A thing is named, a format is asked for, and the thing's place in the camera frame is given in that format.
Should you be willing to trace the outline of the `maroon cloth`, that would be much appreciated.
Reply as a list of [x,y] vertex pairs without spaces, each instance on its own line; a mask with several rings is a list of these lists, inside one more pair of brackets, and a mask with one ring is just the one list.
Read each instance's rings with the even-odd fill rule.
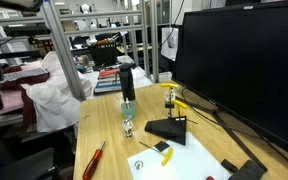
[[19,78],[15,81],[5,82],[1,84],[2,90],[13,90],[20,91],[21,98],[24,103],[22,115],[23,115],[23,126],[28,127],[37,122],[36,120],[36,112],[33,105],[33,100],[27,95],[26,90],[22,87],[22,84],[34,85],[46,82],[50,77],[50,73]]

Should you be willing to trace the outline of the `white board mat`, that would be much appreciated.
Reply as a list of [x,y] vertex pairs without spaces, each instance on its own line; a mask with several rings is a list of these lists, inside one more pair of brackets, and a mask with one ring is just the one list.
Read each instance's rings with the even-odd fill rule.
[[[170,160],[161,165],[163,156],[152,149],[146,149],[127,158],[133,180],[228,180],[230,173],[190,133],[186,133],[186,145],[167,141],[173,148]],[[142,169],[136,169],[136,161],[143,162]]]

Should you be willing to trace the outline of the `black monitor stand foot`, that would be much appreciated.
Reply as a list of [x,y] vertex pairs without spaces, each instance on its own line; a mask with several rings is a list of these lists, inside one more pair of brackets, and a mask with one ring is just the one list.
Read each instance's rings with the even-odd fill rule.
[[238,180],[261,180],[265,170],[256,162],[248,160],[236,173]]

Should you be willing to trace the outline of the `yellow hex key upper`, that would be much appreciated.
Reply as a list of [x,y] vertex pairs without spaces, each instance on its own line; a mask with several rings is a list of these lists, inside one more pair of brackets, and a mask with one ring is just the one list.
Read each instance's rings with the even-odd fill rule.
[[164,99],[165,107],[168,109],[167,117],[172,117],[172,109],[174,108],[173,100],[176,99],[175,89],[178,88],[177,84],[174,83],[162,83],[162,88],[165,88]]

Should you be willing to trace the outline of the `clear glass knob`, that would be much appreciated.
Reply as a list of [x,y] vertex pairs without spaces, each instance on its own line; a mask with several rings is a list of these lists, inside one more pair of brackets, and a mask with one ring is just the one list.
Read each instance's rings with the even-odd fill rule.
[[126,119],[122,122],[122,127],[124,129],[124,133],[125,133],[125,136],[127,138],[129,137],[132,137],[133,136],[133,131],[132,131],[132,128],[133,128],[133,123],[130,119]]

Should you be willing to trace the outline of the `stack of books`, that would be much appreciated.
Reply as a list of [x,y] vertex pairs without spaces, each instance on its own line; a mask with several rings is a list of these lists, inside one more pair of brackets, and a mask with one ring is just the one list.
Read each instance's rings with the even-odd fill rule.
[[121,90],[121,81],[119,77],[119,69],[101,71],[99,73],[94,93],[104,94]]

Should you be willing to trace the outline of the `grey keyboard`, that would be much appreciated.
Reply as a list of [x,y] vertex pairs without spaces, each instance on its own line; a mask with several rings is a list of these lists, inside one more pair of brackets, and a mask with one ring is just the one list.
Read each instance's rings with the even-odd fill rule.
[[4,75],[4,79],[2,80],[2,83],[15,81],[20,78],[34,77],[34,76],[39,76],[39,75],[44,75],[44,74],[47,74],[47,71],[43,68],[36,68],[36,69],[7,73]]

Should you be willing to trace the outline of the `white crumpled cloth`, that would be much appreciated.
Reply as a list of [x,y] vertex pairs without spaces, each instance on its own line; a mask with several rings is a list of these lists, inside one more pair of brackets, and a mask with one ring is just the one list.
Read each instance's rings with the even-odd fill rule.
[[52,132],[73,126],[78,127],[81,102],[72,95],[60,60],[55,51],[49,52],[40,66],[50,77],[43,83],[22,84],[33,101],[38,132]]

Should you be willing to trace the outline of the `small black foam block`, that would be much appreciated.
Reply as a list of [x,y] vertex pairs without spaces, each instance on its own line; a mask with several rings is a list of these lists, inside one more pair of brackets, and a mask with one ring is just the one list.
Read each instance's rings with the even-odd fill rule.
[[221,165],[226,168],[227,170],[235,173],[238,171],[238,168],[233,165],[231,162],[229,162],[227,159],[224,159],[222,162],[221,162]]

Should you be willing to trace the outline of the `large black monitor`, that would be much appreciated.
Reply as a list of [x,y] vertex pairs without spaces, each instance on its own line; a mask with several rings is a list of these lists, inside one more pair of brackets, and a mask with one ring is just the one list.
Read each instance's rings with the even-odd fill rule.
[[288,152],[288,1],[187,12],[173,78]]

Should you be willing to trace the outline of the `black office chair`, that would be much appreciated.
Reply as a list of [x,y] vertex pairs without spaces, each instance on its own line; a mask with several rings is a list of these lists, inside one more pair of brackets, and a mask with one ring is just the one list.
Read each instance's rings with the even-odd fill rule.
[[41,137],[37,146],[45,149],[17,161],[6,160],[0,152],[0,180],[61,180],[54,160],[58,140],[58,134]]

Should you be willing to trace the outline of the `red handled screwdriver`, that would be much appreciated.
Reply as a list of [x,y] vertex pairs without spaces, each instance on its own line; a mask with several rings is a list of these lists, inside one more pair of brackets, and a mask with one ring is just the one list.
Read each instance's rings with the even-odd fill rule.
[[83,180],[90,180],[93,174],[96,171],[97,165],[103,153],[103,147],[105,146],[106,142],[103,141],[100,147],[94,152],[92,159],[89,161],[85,171],[83,173]]

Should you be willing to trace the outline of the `aluminium frame post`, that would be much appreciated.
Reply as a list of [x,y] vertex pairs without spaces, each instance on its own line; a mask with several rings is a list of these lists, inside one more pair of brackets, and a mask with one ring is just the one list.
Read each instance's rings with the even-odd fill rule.
[[65,36],[61,20],[55,8],[55,4],[52,0],[43,0],[41,10],[45,24],[51,30],[50,37],[72,95],[77,100],[84,101],[86,99],[85,93],[83,91],[80,78],[73,62],[73,56],[69,48],[69,42]]

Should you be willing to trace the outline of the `silver metal nut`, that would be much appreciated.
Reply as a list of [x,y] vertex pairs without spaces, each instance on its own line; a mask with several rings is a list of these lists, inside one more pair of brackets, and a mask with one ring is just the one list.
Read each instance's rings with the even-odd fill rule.
[[136,169],[142,169],[143,168],[143,162],[138,160],[135,162],[134,166]]

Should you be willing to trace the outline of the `yellow T-handle hex key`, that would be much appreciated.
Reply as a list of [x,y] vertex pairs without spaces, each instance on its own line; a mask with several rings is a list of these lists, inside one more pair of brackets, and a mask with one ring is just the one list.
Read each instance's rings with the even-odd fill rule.
[[168,161],[170,160],[171,155],[172,155],[172,153],[173,153],[173,148],[172,148],[172,147],[168,148],[168,151],[167,151],[167,153],[165,154],[165,153],[162,153],[162,152],[160,152],[159,150],[154,149],[153,147],[151,147],[151,146],[149,146],[149,145],[147,145],[147,144],[145,144],[145,143],[143,143],[143,142],[141,142],[141,141],[139,141],[139,143],[142,144],[142,145],[144,145],[145,147],[148,147],[148,148],[156,151],[157,153],[161,154],[161,155],[164,157],[163,160],[161,161],[161,165],[162,165],[162,166],[165,166],[165,165],[168,163]]

